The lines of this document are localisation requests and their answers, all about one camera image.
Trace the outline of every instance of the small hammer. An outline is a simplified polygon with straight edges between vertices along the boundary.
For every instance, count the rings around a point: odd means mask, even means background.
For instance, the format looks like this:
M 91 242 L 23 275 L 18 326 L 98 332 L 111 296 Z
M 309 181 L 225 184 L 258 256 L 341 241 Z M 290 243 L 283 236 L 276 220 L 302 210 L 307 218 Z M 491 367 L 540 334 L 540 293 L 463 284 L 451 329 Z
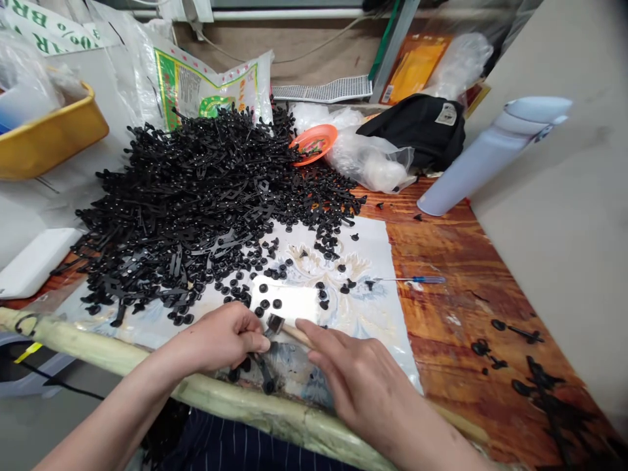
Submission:
M 285 319 L 277 314 L 271 314 L 266 321 L 266 325 L 268 326 L 268 330 L 272 331 L 275 335 L 284 331 L 290 337 L 297 339 L 299 342 L 304 344 L 306 347 L 314 350 L 314 345 L 312 341 L 305 335 L 303 332 L 298 330 L 296 327 L 292 327 L 285 324 Z

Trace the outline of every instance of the left hand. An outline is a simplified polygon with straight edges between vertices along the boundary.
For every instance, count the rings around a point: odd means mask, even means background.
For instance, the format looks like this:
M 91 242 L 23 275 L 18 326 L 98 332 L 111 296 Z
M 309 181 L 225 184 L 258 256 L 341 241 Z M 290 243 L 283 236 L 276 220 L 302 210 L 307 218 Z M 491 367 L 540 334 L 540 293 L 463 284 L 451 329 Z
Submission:
M 185 377 L 225 366 L 235 368 L 248 352 L 264 353 L 269 348 L 270 340 L 263 335 L 260 319 L 244 304 L 234 301 L 208 312 L 157 352 Z

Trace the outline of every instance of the yellow plastic bin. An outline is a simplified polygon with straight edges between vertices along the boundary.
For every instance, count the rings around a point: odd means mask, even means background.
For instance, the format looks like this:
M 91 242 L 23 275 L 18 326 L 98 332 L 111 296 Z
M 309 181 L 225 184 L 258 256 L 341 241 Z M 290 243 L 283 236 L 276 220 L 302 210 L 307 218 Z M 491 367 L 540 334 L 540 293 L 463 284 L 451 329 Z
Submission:
M 0 135 L 0 179 L 39 177 L 109 134 L 94 91 L 82 85 L 82 100 Z

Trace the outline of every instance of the wooden tabletop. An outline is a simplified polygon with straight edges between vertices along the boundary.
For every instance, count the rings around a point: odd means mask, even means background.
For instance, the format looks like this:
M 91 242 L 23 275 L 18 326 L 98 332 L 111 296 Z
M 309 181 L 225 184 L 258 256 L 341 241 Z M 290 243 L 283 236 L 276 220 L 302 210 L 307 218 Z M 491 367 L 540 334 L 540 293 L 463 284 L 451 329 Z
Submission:
M 585 437 L 597 449 L 606 449 L 601 438 L 616 433 L 591 399 L 582 380 L 545 327 L 542 313 L 535 313 L 508 268 L 484 234 L 473 212 L 460 203 L 444 217 L 423 215 L 416 200 L 431 185 L 424 179 L 399 195 L 371 193 L 358 188 L 357 196 L 368 195 L 361 216 L 384 220 L 392 245 L 392 259 L 398 277 L 441 275 L 445 285 L 424 285 L 417 291 L 397 283 L 408 336 L 425 395 L 433 402 L 462 415 L 484 428 L 491 437 L 490 456 L 503 463 L 528 466 L 561 463 L 546 415 L 527 398 L 512 389 L 512 380 L 529 384 L 526 356 L 531 355 L 545 371 L 566 380 L 554 395 L 595 415 Z M 375 205 L 383 202 L 383 208 Z M 15 300 L 5 306 L 20 309 L 38 296 L 77 279 L 51 277 L 29 300 Z M 532 332 L 539 330 L 545 343 L 529 345 L 518 334 L 500 332 L 492 319 Z M 508 362 L 493 370 L 492 362 L 471 350 L 478 338 L 487 340 L 491 354 Z M 489 375 L 482 369 L 488 368 Z M 569 432 L 566 438 L 577 462 L 583 449 Z

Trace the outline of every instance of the orange plastic dish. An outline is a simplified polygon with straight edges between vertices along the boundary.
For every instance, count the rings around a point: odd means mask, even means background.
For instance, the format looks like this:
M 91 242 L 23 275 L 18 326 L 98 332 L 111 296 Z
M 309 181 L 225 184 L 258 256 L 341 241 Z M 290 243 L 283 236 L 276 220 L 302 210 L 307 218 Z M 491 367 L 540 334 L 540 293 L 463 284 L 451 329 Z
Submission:
M 336 139 L 338 138 L 338 130 L 331 124 L 321 124 L 308 129 L 304 133 L 295 137 L 290 143 L 290 147 L 299 146 L 299 152 L 306 154 L 310 152 L 318 152 L 301 162 L 295 162 L 295 167 L 302 167 L 318 160 L 330 151 Z

